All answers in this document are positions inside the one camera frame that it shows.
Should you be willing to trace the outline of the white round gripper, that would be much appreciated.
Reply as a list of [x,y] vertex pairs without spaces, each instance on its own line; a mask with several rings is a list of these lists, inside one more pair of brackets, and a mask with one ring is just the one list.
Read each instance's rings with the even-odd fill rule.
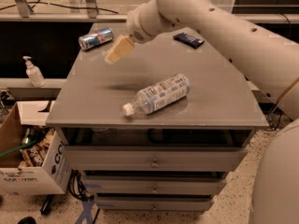
[[165,31],[165,19],[160,14],[156,0],[150,0],[127,14],[127,33],[120,35],[108,51],[105,61],[116,63],[135,48],[135,42],[144,44]]

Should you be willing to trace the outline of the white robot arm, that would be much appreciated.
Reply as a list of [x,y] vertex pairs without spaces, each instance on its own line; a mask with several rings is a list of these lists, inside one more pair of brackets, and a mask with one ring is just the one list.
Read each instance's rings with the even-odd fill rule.
[[249,224],[299,224],[299,44],[208,0],[151,0],[130,11],[127,35],[106,56],[115,63],[170,30],[199,32],[292,122],[265,150],[255,177]]

